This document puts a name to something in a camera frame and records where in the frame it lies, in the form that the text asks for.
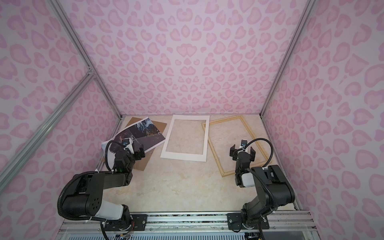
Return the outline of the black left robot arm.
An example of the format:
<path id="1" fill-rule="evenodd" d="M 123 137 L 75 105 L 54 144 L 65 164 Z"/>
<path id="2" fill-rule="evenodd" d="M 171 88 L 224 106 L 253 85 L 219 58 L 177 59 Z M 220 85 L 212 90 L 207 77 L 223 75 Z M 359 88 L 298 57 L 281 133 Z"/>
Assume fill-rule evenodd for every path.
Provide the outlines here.
<path id="1" fill-rule="evenodd" d="M 133 230 L 135 222 L 128 206 L 103 200 L 103 192 L 128 186 L 133 178 L 136 161 L 144 157 L 142 147 L 134 154 L 123 149 L 115 155 L 113 171 L 89 171 L 74 175 L 59 195 L 59 215 L 71 221 L 98 221 L 107 231 Z"/>

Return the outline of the brown cardboard backing board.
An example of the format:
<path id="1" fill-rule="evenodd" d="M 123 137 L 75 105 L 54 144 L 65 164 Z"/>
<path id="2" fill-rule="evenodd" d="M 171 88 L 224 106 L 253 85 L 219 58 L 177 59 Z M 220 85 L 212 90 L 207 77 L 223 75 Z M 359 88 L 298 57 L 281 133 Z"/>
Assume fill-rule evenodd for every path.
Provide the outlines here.
<path id="1" fill-rule="evenodd" d="M 156 147 L 164 143 L 167 124 L 132 118 L 126 128 L 102 143 L 106 167 L 118 173 L 144 171 Z"/>

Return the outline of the diagonal aluminium strut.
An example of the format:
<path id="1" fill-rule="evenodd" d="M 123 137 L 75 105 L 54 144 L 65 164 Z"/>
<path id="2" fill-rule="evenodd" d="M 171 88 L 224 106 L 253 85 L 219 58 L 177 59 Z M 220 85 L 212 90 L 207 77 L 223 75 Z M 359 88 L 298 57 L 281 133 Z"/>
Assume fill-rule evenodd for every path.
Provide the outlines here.
<path id="1" fill-rule="evenodd" d="M 36 150 L 45 141 L 46 137 L 61 121 L 63 116 L 69 111 L 71 106 L 77 101 L 80 95 L 88 87 L 94 79 L 95 72 L 89 71 L 83 79 L 77 84 L 72 91 L 63 99 L 63 101 L 55 108 L 52 114 L 40 125 L 31 138 L 23 145 L 20 151 L 15 154 L 11 161 L 5 166 L 1 172 L 1 192 L 3 192 L 12 180 L 25 166 L 27 161 L 36 152 Z"/>

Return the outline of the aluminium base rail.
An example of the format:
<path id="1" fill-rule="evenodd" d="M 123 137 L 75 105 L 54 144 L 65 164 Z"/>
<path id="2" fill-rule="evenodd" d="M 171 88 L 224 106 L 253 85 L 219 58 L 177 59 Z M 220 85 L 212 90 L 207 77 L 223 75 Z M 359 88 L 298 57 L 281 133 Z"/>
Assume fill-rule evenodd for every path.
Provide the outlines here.
<path id="1" fill-rule="evenodd" d="M 276 211 L 257 226 L 245 227 L 239 212 L 133 213 L 134 226 L 102 229 L 92 221 L 65 220 L 57 240 L 318 240 L 308 211 Z"/>

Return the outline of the dark landscape photo print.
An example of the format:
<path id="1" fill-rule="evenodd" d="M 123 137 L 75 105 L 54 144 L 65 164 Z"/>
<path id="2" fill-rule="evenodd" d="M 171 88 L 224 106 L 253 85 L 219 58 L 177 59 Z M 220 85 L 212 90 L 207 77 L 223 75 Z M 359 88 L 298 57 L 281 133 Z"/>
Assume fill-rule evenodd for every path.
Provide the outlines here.
<path id="1" fill-rule="evenodd" d="M 153 154 L 154 148 L 165 142 L 166 138 L 163 136 L 162 131 L 166 126 L 165 123 L 151 121 L 149 118 L 142 120 L 132 118 L 130 125 L 116 134 L 112 140 L 121 143 L 123 138 L 132 138 L 135 151 L 143 146 L 146 156 L 139 161 L 139 166 L 135 167 L 135 169 L 143 171 Z"/>

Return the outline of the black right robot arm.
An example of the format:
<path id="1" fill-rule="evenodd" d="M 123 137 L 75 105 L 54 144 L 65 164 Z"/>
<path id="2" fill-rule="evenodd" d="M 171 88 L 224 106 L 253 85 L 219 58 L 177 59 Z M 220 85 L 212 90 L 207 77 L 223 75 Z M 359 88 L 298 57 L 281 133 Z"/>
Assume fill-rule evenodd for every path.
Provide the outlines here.
<path id="1" fill-rule="evenodd" d="M 246 152 L 244 146 L 230 148 L 230 157 L 236 162 L 235 183 L 240 188 L 256 189 L 256 197 L 243 205 L 239 213 L 227 214 L 229 230 L 267 230 L 270 228 L 267 216 L 279 207 L 295 201 L 292 186 L 278 165 L 251 167 L 256 152 Z"/>

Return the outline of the white mat board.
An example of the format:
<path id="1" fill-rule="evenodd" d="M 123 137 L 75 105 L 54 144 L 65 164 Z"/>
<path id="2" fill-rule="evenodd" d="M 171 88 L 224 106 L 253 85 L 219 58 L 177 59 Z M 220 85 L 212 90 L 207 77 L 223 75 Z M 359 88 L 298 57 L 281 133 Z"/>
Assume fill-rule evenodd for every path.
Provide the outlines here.
<path id="1" fill-rule="evenodd" d="M 209 116 L 174 115 L 161 158 L 206 162 L 209 122 Z"/>

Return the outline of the light wooden picture frame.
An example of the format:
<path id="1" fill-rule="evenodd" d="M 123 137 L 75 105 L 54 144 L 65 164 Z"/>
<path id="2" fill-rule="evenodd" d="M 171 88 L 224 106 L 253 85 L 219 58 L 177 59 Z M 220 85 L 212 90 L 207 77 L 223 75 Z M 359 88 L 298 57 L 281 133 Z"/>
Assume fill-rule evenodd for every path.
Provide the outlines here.
<path id="1" fill-rule="evenodd" d="M 222 177 L 235 173 L 236 162 L 230 156 L 230 148 L 239 149 L 242 140 L 250 142 L 257 138 L 269 138 L 260 116 L 213 116 L 209 123 L 208 143 Z"/>

